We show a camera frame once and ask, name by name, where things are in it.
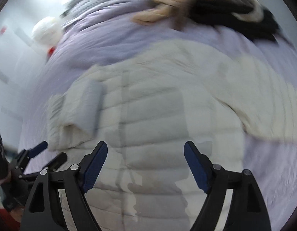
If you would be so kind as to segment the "lavender plush bed blanket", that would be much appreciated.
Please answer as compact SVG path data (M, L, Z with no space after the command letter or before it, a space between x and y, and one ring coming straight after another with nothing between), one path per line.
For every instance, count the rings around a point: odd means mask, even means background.
M252 55L297 88L297 50L287 39L251 42L225 27L188 23L183 31L175 31L169 20L152 26L133 23L131 17L146 6L146 1L114 0L109 6L82 16L68 29L34 86L21 148L46 139L46 110L52 96L65 93L92 66L122 62L161 41L194 41L229 57ZM280 230L297 206L297 141L265 141L249 134L244 137L242 169L253 172L268 208L271 227Z

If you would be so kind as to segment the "white drawer cabinet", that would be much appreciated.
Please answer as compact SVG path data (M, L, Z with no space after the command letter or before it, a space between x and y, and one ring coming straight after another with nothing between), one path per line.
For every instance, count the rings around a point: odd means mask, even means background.
M37 77L46 52L17 27L0 27L0 132L8 148L16 150Z

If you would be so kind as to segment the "black folded garment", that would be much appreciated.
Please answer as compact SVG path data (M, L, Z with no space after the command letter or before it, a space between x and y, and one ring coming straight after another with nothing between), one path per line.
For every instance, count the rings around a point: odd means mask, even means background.
M238 19L234 16L236 10L247 13L251 11L251 8L222 0L198 0L189 10L189 19L212 27L225 26L239 32L252 42L256 40L276 42L275 36L280 33L280 27L268 9L263 9L264 17L258 23Z

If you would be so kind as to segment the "cream puffer down jacket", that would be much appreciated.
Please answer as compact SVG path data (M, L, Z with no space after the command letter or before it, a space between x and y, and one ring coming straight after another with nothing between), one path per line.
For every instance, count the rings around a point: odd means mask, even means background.
M297 88L256 57L186 40L154 43L94 65L48 101L48 141L79 162L100 141L108 156L86 194L102 230L188 230L205 194L184 158L191 140L241 171L245 134L297 141Z

